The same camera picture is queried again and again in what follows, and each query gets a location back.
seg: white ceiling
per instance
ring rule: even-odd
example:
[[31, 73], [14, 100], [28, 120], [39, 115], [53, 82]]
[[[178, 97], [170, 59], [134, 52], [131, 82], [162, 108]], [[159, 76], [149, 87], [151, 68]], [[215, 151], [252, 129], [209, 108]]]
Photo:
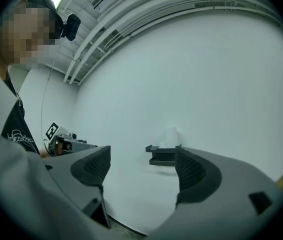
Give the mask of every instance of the white ceiling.
[[[55, 70], [66, 74], [64, 81], [69, 82], [75, 74], [70, 83], [74, 80], [74, 83], [81, 84], [103, 59], [130, 36], [179, 14], [203, 10], [245, 10], [283, 26], [282, 18], [268, 0], [102, 0], [95, 8], [94, 1], [96, 0], [62, 0], [57, 9], [63, 20], [71, 13], [77, 14], [81, 19], [75, 40], [62, 39], [54, 63]], [[93, 43], [96, 43], [96, 48], [91, 48]], [[51, 59], [46, 64], [51, 67], [52, 63]]]

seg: white wall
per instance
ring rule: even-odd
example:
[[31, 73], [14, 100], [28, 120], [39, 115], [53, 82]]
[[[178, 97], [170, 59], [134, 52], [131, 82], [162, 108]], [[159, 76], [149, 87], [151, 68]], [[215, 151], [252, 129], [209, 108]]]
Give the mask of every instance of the white wall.
[[10, 79], [15, 87], [15, 90], [19, 93], [21, 87], [28, 75], [28, 70], [21, 68], [17, 65], [12, 65], [9, 69]]
[[64, 83], [64, 75], [53, 70], [44, 96], [50, 71], [47, 66], [38, 64], [38, 68], [30, 70], [19, 92], [25, 109], [25, 121], [39, 150], [45, 148], [43, 139], [46, 139], [45, 133], [53, 121], [69, 131], [73, 130], [78, 85]]
[[177, 126], [182, 144], [283, 175], [283, 31], [249, 14], [164, 22], [116, 51], [80, 87], [74, 131], [111, 145], [109, 214], [148, 234], [174, 212], [174, 168], [145, 147]]

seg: black t-shirt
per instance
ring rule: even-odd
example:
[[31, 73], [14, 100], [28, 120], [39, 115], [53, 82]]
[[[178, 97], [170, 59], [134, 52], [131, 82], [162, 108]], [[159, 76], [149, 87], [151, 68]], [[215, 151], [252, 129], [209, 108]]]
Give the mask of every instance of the black t-shirt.
[[23, 107], [23, 102], [19, 94], [15, 91], [12, 80], [8, 73], [4, 82], [12, 91], [12, 93], [16, 95], [17, 102], [13, 106], [7, 118], [1, 136], [8, 140], [21, 144], [27, 151], [39, 154], [40, 152], [24, 119], [25, 110]]

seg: cable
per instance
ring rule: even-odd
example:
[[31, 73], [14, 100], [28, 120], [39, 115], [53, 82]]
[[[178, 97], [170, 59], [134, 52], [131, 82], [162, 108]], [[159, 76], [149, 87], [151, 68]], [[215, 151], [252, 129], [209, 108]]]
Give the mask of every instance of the cable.
[[45, 148], [46, 148], [46, 146], [45, 146], [45, 143], [44, 143], [44, 140], [43, 140], [43, 107], [44, 107], [44, 100], [45, 100], [45, 95], [46, 95], [47, 86], [48, 86], [48, 83], [49, 83], [49, 81], [50, 81], [50, 78], [51, 78], [51, 75], [52, 75], [52, 72], [53, 72], [53, 68], [54, 68], [55, 61], [56, 61], [58, 52], [60, 51], [60, 48], [61, 48], [61, 46], [62, 46], [62, 41], [63, 41], [63, 40], [60, 41], [57, 54], [56, 54], [55, 58], [53, 59], [53, 62], [52, 62], [52, 65], [51, 65], [51, 69], [50, 69], [50, 73], [49, 73], [49, 76], [48, 76], [48, 80], [47, 80], [47, 83], [46, 83], [46, 87], [45, 87], [45, 90], [44, 90], [44, 92], [43, 92], [42, 103], [41, 103], [41, 111], [40, 111], [40, 134], [41, 134], [42, 144], [44, 145]]

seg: person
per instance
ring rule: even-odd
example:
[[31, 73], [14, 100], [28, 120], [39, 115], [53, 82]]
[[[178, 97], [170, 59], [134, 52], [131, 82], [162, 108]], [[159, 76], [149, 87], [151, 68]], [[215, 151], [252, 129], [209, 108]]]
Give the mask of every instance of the person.
[[[14, 88], [8, 67], [25, 64], [45, 45], [54, 44], [60, 38], [62, 29], [63, 20], [51, 0], [22, 0], [9, 9], [0, 22], [0, 78], [17, 98], [1, 135], [42, 158], [49, 157], [49, 153], [45, 148], [39, 150], [33, 139], [24, 119], [23, 102]], [[62, 144], [56, 147], [55, 153], [63, 153]]]

